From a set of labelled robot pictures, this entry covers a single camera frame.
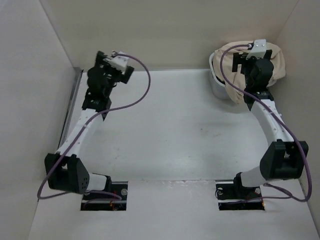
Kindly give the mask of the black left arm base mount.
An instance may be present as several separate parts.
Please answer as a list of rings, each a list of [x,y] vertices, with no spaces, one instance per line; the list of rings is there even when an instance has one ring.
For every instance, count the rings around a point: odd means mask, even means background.
[[[113,182],[109,190],[111,194],[85,193],[81,199],[81,211],[126,211],[128,198],[127,181]]]

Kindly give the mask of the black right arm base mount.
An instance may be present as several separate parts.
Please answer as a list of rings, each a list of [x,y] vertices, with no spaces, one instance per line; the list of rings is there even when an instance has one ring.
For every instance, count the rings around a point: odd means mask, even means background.
[[[232,180],[215,182],[220,211],[264,211],[260,187],[236,187]]]

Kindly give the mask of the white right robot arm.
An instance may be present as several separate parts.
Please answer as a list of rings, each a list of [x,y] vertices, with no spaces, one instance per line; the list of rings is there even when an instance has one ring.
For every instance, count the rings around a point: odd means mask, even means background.
[[[252,199],[256,188],[263,184],[300,178],[304,169],[301,154],[306,155],[309,150],[305,141],[295,143],[289,131],[282,126],[283,121],[268,88],[274,70],[271,54],[271,50],[261,58],[248,53],[233,54],[232,71],[240,66],[245,78],[244,102],[258,120],[268,144],[259,166],[240,172],[233,179],[231,190],[242,200]]]

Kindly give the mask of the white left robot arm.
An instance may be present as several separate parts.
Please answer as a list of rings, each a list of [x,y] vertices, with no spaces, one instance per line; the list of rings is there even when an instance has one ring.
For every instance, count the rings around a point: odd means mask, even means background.
[[[118,83],[127,84],[134,72],[128,64],[129,59],[130,56],[123,52],[106,55],[98,51],[94,66],[87,71],[87,89],[80,116],[64,143],[44,159],[46,177],[43,182],[60,195],[95,191],[103,200],[112,195],[110,176],[89,172],[82,156],[94,132],[113,111],[112,90]]]

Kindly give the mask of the beige drawstring trousers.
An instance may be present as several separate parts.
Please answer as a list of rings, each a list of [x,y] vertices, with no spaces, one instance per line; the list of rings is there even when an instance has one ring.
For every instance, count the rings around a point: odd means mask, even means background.
[[[212,59],[213,64],[213,70],[215,76],[221,80],[223,83],[225,82],[225,79],[223,78],[223,75],[221,73],[220,69],[220,61],[223,53],[230,47],[236,46],[236,45],[248,45],[252,43],[251,40],[246,41],[235,41],[230,42],[228,44],[225,44],[224,46],[218,48],[214,51],[214,56]],[[282,79],[286,75],[286,63],[284,54],[282,52],[282,49],[270,42],[266,43],[266,48],[268,50],[272,50],[270,61],[272,62],[274,69],[271,79],[269,80],[268,86],[273,86],[278,80]],[[246,87],[246,81],[245,76],[241,74],[241,66],[239,65],[237,67],[237,71],[232,71],[232,65],[233,65],[233,54],[234,53],[249,53],[250,51],[246,47],[237,47],[235,49],[230,50],[223,58],[223,71],[226,75],[227,79],[236,87],[244,90]],[[236,104],[243,104],[243,93],[236,90],[232,86],[230,86],[228,83],[225,84],[225,90],[228,94],[229,98]]]

